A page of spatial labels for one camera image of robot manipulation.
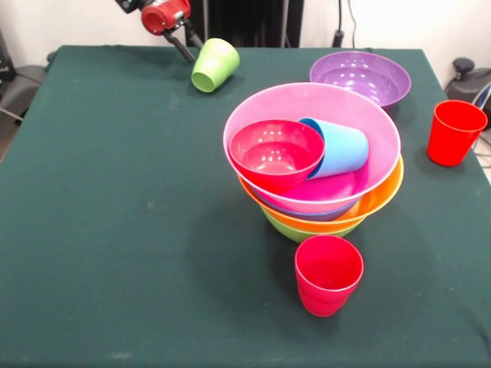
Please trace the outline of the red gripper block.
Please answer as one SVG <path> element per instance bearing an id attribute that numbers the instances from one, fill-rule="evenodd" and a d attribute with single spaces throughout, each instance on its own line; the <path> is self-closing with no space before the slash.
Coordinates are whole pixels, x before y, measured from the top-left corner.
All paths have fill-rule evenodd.
<path id="1" fill-rule="evenodd" d="M 156 0 L 143 8 L 141 21 L 149 33 L 155 35 L 163 33 L 165 39 L 178 50 L 185 61 L 192 63 L 195 61 L 193 54 L 169 31 L 181 18 L 188 18 L 190 15 L 191 4 L 188 0 Z M 184 20 L 184 28 L 186 42 L 195 48 L 202 48 L 203 42 L 189 19 Z"/>

